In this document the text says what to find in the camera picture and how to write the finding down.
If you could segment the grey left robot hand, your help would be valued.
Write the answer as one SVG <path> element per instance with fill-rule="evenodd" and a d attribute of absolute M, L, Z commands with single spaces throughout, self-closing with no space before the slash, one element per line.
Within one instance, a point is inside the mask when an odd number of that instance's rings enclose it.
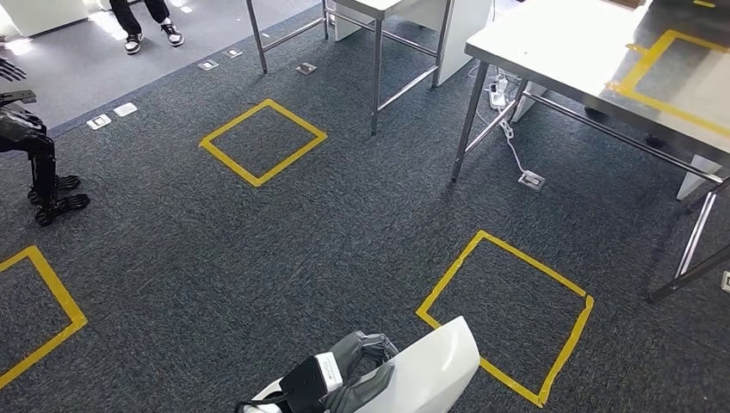
<path fill-rule="evenodd" d="M 325 396 L 321 404 L 325 412 L 334 413 L 357 412 L 385 391 L 395 368 L 389 361 L 399 353 L 385 334 L 365 334 L 360 330 L 349 333 L 330 351 L 343 386 Z M 373 361 L 376 369 L 368 379 L 356 379 L 356 369 L 363 359 Z"/>

